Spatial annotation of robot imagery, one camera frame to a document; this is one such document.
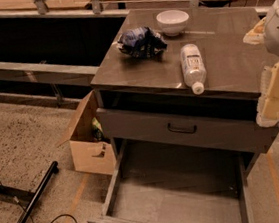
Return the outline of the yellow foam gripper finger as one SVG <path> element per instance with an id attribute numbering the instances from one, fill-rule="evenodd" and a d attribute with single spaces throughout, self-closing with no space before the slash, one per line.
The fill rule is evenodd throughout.
<path id="1" fill-rule="evenodd" d="M 279 123 L 279 61 L 264 67 L 260 87 L 256 123 L 260 127 L 273 127 Z"/>
<path id="2" fill-rule="evenodd" d="M 260 45 L 264 44 L 264 29 L 265 29 L 266 19 L 263 18 L 252 28 L 249 32 L 247 32 L 243 38 L 243 42 L 247 44 Z"/>

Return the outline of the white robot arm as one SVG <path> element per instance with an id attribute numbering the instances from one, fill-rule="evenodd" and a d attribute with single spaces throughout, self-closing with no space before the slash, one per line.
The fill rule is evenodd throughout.
<path id="1" fill-rule="evenodd" d="M 275 0 L 264 19 L 245 34 L 243 42 L 264 44 L 269 53 L 279 56 L 279 0 Z M 264 67 L 260 93 L 256 123 L 261 127 L 273 127 L 279 123 L 279 61 L 272 67 Z"/>

